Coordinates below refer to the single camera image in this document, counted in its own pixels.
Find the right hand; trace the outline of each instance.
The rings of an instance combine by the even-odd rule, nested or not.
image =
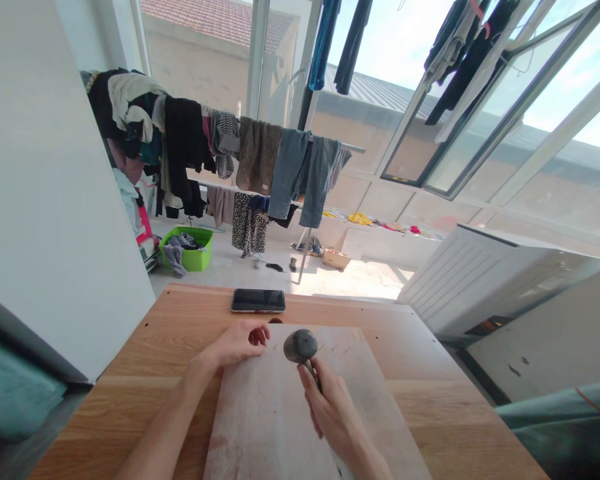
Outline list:
[[[311,410],[313,428],[319,438],[326,437],[329,446],[351,467],[361,455],[375,448],[353,405],[344,379],[338,377],[322,360],[313,358],[311,362],[322,384],[322,393],[304,365],[298,365],[298,372]]]

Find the brown towel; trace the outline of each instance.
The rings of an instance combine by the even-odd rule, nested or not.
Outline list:
[[[269,196],[281,136],[278,125],[240,117],[238,188]]]

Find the black smartphone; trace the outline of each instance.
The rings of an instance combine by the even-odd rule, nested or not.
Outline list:
[[[231,311],[236,313],[280,313],[287,309],[282,290],[236,289]]]

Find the cutting board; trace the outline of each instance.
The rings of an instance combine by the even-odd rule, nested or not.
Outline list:
[[[270,325],[260,358],[226,368],[204,480],[340,480],[326,440],[319,440],[285,339],[302,325]],[[360,329],[306,327],[317,356],[341,377],[376,448],[395,479],[431,480]]]

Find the green laundry basket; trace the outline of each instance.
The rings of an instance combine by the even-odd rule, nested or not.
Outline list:
[[[167,260],[165,249],[163,247],[171,237],[177,237],[181,233],[188,233],[196,242],[205,244],[207,248],[206,252],[200,250],[182,250],[182,266],[187,271],[202,271],[207,268],[207,265],[211,261],[211,241],[213,240],[213,232],[211,230],[193,227],[176,227],[160,241],[158,248],[160,248],[160,252],[162,252],[164,264],[171,268],[171,264]]]

